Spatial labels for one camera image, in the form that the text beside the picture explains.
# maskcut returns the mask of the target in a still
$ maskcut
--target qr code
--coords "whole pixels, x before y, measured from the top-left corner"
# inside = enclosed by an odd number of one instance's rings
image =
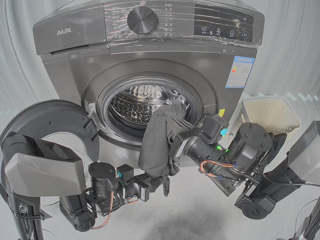
[[[251,69],[251,64],[250,65],[242,65],[241,74],[242,73],[249,73],[250,69]]]

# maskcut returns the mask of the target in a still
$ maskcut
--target blue connector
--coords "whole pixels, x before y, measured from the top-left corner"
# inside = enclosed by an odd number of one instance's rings
[[[225,128],[225,129],[223,129],[223,130],[220,132],[220,134],[221,134],[223,137],[225,137],[225,136],[229,135],[229,130],[228,130],[227,128]]]

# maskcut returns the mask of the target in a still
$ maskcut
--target control knob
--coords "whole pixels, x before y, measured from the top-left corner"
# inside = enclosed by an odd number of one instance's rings
[[[156,26],[157,16],[148,7],[139,6],[130,11],[127,24],[137,34],[146,34]]]

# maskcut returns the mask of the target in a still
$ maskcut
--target digital display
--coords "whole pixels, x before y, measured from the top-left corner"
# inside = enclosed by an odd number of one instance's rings
[[[252,42],[254,18],[228,8],[196,4],[194,35]]]

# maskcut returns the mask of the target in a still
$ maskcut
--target aux logo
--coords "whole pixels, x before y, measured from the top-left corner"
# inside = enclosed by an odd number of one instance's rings
[[[70,28],[66,28],[65,30],[59,30],[57,35],[62,35],[62,34],[65,34],[65,33],[68,33],[68,32],[71,32]]]

